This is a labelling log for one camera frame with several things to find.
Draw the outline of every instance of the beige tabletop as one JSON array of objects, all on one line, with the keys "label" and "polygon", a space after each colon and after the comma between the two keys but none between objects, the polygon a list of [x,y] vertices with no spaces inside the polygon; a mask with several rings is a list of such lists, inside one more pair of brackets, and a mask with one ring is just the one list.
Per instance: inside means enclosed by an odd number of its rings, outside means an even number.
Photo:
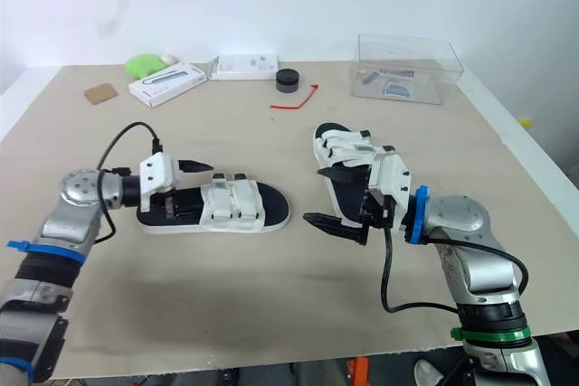
[{"label": "beige tabletop", "polygon": [[[68,172],[94,167],[109,141],[133,120],[150,123],[165,151],[228,173],[245,172],[289,198],[292,219],[259,235],[146,235],[134,209],[115,211],[117,236],[96,246],[74,286],[57,377],[181,372],[275,362],[401,352],[455,344],[458,318],[414,309],[387,314],[379,297],[384,240],[371,231],[363,248],[301,219],[332,213],[316,175],[311,137],[322,122],[369,129],[394,145],[413,172],[414,188],[467,194],[484,204],[500,243],[526,262],[522,304],[534,334],[579,328],[579,243],[565,221],[458,91],[441,106],[358,99],[348,93],[348,65],[291,64],[297,94],[272,81],[209,82],[147,108],[128,94],[121,66],[67,67],[45,88],[0,144],[0,239],[29,240],[56,204]],[[319,90],[301,110],[309,84]],[[85,89],[111,83],[119,96],[92,106]],[[147,133],[119,142],[109,167],[138,162]],[[186,177],[183,186],[208,182]],[[23,258],[0,256],[0,281]],[[390,301],[451,303],[432,247],[394,237]]]}]

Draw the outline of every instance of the white box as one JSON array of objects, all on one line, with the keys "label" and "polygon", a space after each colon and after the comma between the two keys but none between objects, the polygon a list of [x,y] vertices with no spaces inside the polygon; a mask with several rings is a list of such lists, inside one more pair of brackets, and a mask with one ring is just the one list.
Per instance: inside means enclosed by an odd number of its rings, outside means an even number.
[{"label": "white box", "polygon": [[150,108],[154,108],[206,80],[203,71],[190,63],[179,62],[144,79],[133,81],[128,85],[128,90]]},{"label": "white box", "polygon": [[222,54],[207,69],[211,80],[274,80],[276,72],[275,54]]}]

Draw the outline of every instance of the white wall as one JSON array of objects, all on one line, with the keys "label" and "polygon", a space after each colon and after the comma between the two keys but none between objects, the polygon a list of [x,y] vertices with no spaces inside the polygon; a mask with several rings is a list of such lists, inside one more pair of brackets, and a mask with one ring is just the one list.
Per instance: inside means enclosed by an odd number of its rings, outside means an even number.
[{"label": "white wall", "polygon": [[357,33],[445,39],[566,167],[579,162],[579,0],[5,0],[25,65],[124,62],[140,52],[206,61],[275,50],[350,59]]}]

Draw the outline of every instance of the black cable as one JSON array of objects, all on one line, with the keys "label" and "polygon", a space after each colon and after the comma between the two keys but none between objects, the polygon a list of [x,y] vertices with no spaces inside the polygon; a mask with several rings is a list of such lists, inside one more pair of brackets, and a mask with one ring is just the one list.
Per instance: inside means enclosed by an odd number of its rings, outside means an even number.
[{"label": "black cable", "polygon": [[102,169],[99,170],[99,176],[97,177],[97,194],[99,196],[100,209],[102,210],[102,214],[105,216],[105,219],[107,220],[107,223],[110,226],[110,232],[107,235],[102,236],[99,239],[96,239],[94,241],[94,244],[101,243],[101,242],[108,240],[108,239],[112,239],[115,236],[115,234],[117,233],[117,227],[113,223],[112,218],[110,217],[110,214],[109,214],[109,207],[107,207],[105,200],[102,198],[102,178],[103,178],[105,172],[108,172],[108,171],[103,171]]},{"label": "black cable", "polygon": [[452,369],[448,371],[447,374],[444,377],[442,377],[438,383],[436,383],[436,386],[446,386],[449,383],[449,381],[452,380],[452,377],[454,377],[454,375],[459,371],[459,369],[461,369],[464,366],[467,360],[468,360],[467,355],[463,354],[460,357],[460,359],[454,364]]},{"label": "black cable", "polygon": [[113,148],[114,145],[117,144],[119,139],[121,139],[123,135],[127,133],[131,128],[137,126],[143,126],[144,128],[146,128],[153,136],[153,139],[158,141],[159,138],[157,136],[157,133],[155,133],[155,130],[149,124],[146,124],[141,121],[131,122],[129,125],[120,130],[119,133],[115,136],[115,138],[112,139],[112,142],[110,142],[109,146],[107,146],[107,149],[105,149],[105,152],[102,154],[102,157],[100,158],[99,163],[97,164],[97,169],[99,170],[101,169],[102,165],[105,163],[105,159],[109,156],[110,150]]},{"label": "black cable", "polygon": [[105,149],[105,152],[102,153],[102,157],[100,158],[99,162],[97,163],[97,170],[99,171],[99,176],[97,177],[97,194],[99,196],[100,209],[102,210],[102,214],[105,216],[105,219],[107,220],[107,223],[110,226],[110,232],[107,235],[100,237],[99,239],[96,239],[94,241],[94,244],[100,243],[104,240],[108,240],[108,239],[114,237],[115,234],[117,233],[117,227],[115,226],[112,219],[110,218],[109,207],[107,207],[107,204],[105,203],[105,201],[102,197],[102,178],[103,178],[103,175],[105,174],[105,172],[108,172],[108,171],[102,170],[102,165],[105,163],[105,160],[109,156],[110,150],[117,144],[119,139],[121,139],[125,135],[125,133],[127,133],[131,128],[137,127],[137,126],[142,126],[142,127],[146,128],[153,136],[153,154],[156,153],[157,151],[163,151],[163,147],[161,146],[160,140],[159,140],[155,130],[149,124],[146,124],[146,123],[141,122],[141,121],[131,122],[126,127],[124,127],[122,130],[120,130],[119,133],[112,139],[109,146],[107,146],[107,149]]},{"label": "black cable", "polygon": [[382,285],[380,286],[380,297],[382,299],[382,306],[384,307],[385,311],[394,313],[413,307],[433,307],[435,309],[441,309],[443,311],[452,312],[453,314],[458,314],[459,311],[456,308],[442,305],[440,303],[413,302],[404,303],[403,305],[399,306],[388,305],[388,280],[390,280],[390,269],[392,268],[392,234],[390,232],[390,228],[387,228],[386,226],[384,226],[384,238],[386,240],[386,260],[384,262],[384,272],[382,274]]},{"label": "black cable", "polygon": [[519,294],[523,294],[523,292],[525,291],[525,288],[527,288],[527,284],[528,284],[528,269],[525,266],[525,264],[523,264],[523,261],[521,261],[519,258],[514,257],[513,255],[511,255],[510,253],[506,253],[503,250],[499,250],[499,249],[494,249],[494,248],[490,248],[489,246],[484,246],[482,244],[477,244],[477,243],[470,243],[468,241],[461,241],[461,240],[450,240],[450,239],[426,239],[426,240],[422,240],[422,242],[424,244],[446,244],[448,246],[460,246],[463,248],[471,248],[471,249],[476,249],[476,250],[482,250],[484,252],[488,252],[488,253],[494,253],[495,255],[498,255],[504,259],[508,259],[511,262],[514,262],[515,264],[517,264],[517,267],[521,270],[521,283],[518,286],[518,293]]}]

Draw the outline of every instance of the yellow object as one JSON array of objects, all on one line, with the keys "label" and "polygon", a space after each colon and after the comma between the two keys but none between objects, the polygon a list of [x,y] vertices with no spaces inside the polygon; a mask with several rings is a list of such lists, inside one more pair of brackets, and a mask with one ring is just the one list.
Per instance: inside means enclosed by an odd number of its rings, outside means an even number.
[{"label": "yellow object", "polygon": [[519,118],[519,119],[517,119],[517,122],[518,122],[525,130],[529,130],[532,126],[535,125],[535,121],[534,121],[533,119]]}]

